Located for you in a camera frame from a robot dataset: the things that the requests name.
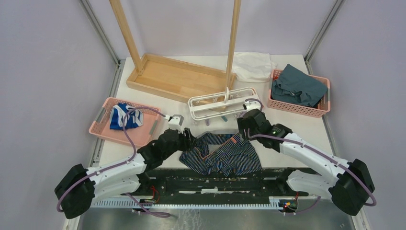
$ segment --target striped shirt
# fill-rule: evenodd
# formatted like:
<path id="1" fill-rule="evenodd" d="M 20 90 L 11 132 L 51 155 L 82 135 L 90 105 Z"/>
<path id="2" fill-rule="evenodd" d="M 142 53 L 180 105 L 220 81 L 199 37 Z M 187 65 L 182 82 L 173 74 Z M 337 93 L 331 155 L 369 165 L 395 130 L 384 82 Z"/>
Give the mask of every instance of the striped shirt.
<path id="1" fill-rule="evenodd" d="M 213 152 L 210 145 L 220 145 Z M 248 140 L 240 139 L 239 134 L 205 133 L 198 138 L 196 147 L 184 151 L 179 161 L 190 169 L 209 175 L 211 172 L 228 176 L 232 173 L 243 175 L 262 169 L 259 157 Z"/>

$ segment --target wooden pole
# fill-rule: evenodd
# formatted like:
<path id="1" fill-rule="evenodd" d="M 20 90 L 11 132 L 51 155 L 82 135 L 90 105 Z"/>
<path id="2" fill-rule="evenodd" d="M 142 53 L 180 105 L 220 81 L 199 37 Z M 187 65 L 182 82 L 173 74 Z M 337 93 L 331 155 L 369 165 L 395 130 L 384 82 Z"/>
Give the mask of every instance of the wooden pole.
<path id="1" fill-rule="evenodd" d="M 127 44 L 128 51 L 133 59 L 135 70 L 137 71 L 138 75 L 142 75 L 144 72 L 144 67 L 141 64 L 141 59 L 139 57 L 137 47 L 135 46 L 133 35 L 131 34 L 127 19 L 125 18 L 123 6 L 121 5 L 120 0 L 110 0 L 110 4 L 112 6 L 115 18 L 117 19 L 121 33 L 123 34 L 124 41 Z"/>
<path id="2" fill-rule="evenodd" d="M 231 22 L 230 45 L 228 47 L 228 59 L 226 69 L 226 88 L 231 80 L 231 67 L 233 66 L 234 48 L 236 46 L 236 36 L 238 27 L 238 17 L 240 15 L 241 0 L 234 0 L 233 20 Z"/>

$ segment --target white wall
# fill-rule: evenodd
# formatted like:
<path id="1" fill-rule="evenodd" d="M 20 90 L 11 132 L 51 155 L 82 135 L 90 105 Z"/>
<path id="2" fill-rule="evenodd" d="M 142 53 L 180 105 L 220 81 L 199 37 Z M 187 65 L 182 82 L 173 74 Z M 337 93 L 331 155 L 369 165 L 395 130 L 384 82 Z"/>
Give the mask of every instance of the white wall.
<path id="1" fill-rule="evenodd" d="M 115 65 L 78 0 L 1 1 L 0 60 L 0 229 L 61 229 L 54 188 L 88 163 Z"/>
<path id="2" fill-rule="evenodd" d="M 331 125 L 339 153 L 366 162 L 378 205 L 375 230 L 405 229 L 406 1 L 348 0 L 312 61 L 331 80 Z"/>
<path id="3" fill-rule="evenodd" d="M 109 2 L 90 0 L 120 59 L 129 57 Z M 140 55 L 226 55 L 233 0 L 121 0 Z M 236 52 L 304 54 L 333 0 L 242 0 Z"/>

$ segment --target laundry basket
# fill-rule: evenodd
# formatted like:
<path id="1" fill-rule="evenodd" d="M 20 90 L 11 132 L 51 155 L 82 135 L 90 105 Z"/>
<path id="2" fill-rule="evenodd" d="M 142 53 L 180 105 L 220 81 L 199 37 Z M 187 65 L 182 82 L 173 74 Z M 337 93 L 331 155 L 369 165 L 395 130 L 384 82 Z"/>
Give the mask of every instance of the laundry basket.
<path id="1" fill-rule="evenodd" d="M 282 73 L 280 69 L 272 70 L 271 76 L 272 81 L 278 79 L 279 75 Z M 271 99 L 271 87 L 269 88 L 269 95 L 268 95 L 268 103 L 267 106 L 273 109 L 279 109 L 287 112 L 292 112 L 296 114 L 302 114 L 306 116 L 312 117 L 321 117 L 322 115 L 326 114 L 330 111 L 330 81 L 327 78 L 316 77 L 313 75 L 309 75 L 310 77 L 320 81 L 321 83 L 327 86 L 327 93 L 321 98 L 321 101 L 317 105 L 317 108 L 306 107 L 297 104 L 291 104 L 286 102 L 276 101 Z"/>
<path id="2" fill-rule="evenodd" d="M 148 106 L 155 110 L 160 111 L 159 108 L 150 105 L 134 103 L 118 98 L 109 97 L 104 102 L 99 116 L 90 126 L 89 132 L 104 140 L 113 141 L 120 144 L 131 145 L 122 130 L 110 129 L 110 113 L 113 106 L 118 103 L 127 103 L 133 107 Z M 144 114 L 143 125 L 137 128 L 127 129 L 127 133 L 137 148 L 142 147 L 152 139 L 155 128 L 161 120 L 161 116 L 148 109 L 141 109 Z"/>

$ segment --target tabletop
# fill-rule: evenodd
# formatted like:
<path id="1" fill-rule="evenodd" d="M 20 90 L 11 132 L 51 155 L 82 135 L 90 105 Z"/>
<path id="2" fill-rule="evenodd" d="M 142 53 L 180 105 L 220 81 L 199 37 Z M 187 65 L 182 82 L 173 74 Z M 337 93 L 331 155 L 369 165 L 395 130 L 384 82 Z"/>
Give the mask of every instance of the tabletop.
<path id="1" fill-rule="evenodd" d="M 226 69 L 227 64 L 227 56 L 182 56 L 170 58 L 222 70 Z M 287 64 L 291 64 L 304 73 L 308 73 L 302 55 L 271 55 L 271 61 L 277 64 L 277 69 L 284 69 Z M 185 118 L 183 127 L 190 128 L 194 136 L 198 136 L 201 133 L 213 130 L 238 130 L 237 121 L 235 120 L 233 115 L 227 117 L 227 122 L 225 122 L 222 118 L 217 117 L 210 119 L 209 126 L 207 126 L 204 121 L 200 121 L 194 124 L 194 120 L 189 115 L 190 112 L 187 104 L 129 88 L 125 82 L 130 76 L 130 73 L 133 71 L 134 67 L 135 66 L 132 59 L 128 57 L 125 61 L 123 73 L 118 85 L 116 95 L 117 98 L 158 107 L 164 114 L 183 115 Z M 234 81 L 233 89 L 244 87 L 254 88 L 257 91 L 257 94 L 263 104 L 267 103 L 269 82 L 246 83 L 240 82 L 237 79 Z M 321 150 L 325 151 L 327 154 L 332 154 L 331 145 L 329 143 L 327 131 L 322 118 L 313 118 L 267 107 L 264 108 L 264 112 L 266 118 L 270 121 L 271 124 L 283 124 L 292 129 L 293 132 L 298 134 L 308 143 L 317 146 Z M 166 129 L 168 129 L 168 123 L 166 120 L 162 119 L 154 133 L 153 138 L 157 138 Z M 254 146 L 258 154 L 263 168 L 306 167 L 306 165 L 294 158 L 283 155 L 281 153 L 277 153 L 272 149 L 264 148 L 257 141 L 252 141 L 251 144 Z M 132 153 L 133 149 L 130 146 L 117 144 L 111 141 L 105 141 L 102 146 L 99 165 L 101 166 L 113 161 L 117 161 L 131 155 Z M 180 151 L 172 154 L 163 162 L 160 168 L 187 168 L 187 166 L 179 161 L 180 154 Z"/>

